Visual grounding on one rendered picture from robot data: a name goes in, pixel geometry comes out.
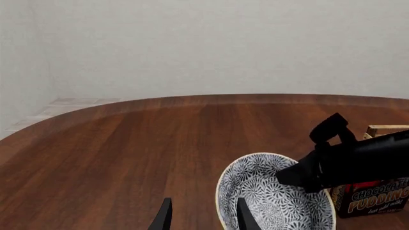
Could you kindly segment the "black white patterned bowl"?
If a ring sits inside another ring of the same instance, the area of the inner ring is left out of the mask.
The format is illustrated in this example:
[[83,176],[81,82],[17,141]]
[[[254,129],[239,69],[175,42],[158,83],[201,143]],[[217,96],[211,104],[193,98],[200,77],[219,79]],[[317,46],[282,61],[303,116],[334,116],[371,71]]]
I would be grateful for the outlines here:
[[224,230],[239,230],[237,200],[244,198],[261,230],[336,230],[327,190],[306,193],[283,185],[275,174],[296,160],[275,153],[251,153],[231,162],[220,175],[215,204]]

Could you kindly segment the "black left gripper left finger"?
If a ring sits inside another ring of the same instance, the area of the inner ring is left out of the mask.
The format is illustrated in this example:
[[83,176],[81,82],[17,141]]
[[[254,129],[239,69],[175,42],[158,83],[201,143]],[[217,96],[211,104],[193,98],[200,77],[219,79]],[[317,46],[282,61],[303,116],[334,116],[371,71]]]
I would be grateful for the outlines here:
[[170,230],[172,215],[172,199],[170,197],[166,197],[148,230]]

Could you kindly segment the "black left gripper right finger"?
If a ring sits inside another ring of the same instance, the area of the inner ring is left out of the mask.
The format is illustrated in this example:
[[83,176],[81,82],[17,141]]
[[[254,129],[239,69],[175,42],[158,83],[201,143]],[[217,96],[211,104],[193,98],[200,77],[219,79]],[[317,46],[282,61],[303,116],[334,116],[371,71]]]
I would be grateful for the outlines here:
[[242,197],[237,200],[236,213],[239,230],[261,230]]

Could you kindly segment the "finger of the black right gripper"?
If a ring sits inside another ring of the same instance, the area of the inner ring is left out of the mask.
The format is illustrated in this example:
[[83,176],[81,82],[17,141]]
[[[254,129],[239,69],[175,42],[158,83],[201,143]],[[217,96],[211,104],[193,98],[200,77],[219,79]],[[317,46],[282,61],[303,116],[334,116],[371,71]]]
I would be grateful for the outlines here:
[[275,176],[279,183],[303,188],[306,193],[318,193],[330,187],[325,181],[317,153],[308,154],[295,165],[278,171]]

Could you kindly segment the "wooden slat tray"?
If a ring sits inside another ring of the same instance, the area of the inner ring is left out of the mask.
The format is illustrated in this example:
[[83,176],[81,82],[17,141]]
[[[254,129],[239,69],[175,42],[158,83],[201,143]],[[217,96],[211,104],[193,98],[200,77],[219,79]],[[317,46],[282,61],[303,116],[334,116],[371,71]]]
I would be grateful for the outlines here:
[[370,125],[364,133],[363,139],[372,139],[382,135],[393,134],[409,130],[409,125]]

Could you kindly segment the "chocolate pudding box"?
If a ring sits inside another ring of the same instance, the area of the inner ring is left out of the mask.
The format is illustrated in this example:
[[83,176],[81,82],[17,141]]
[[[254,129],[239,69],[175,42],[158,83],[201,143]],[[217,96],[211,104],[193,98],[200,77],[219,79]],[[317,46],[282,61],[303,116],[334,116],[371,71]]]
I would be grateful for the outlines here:
[[340,218],[399,212],[409,200],[409,178],[341,185],[330,196]]

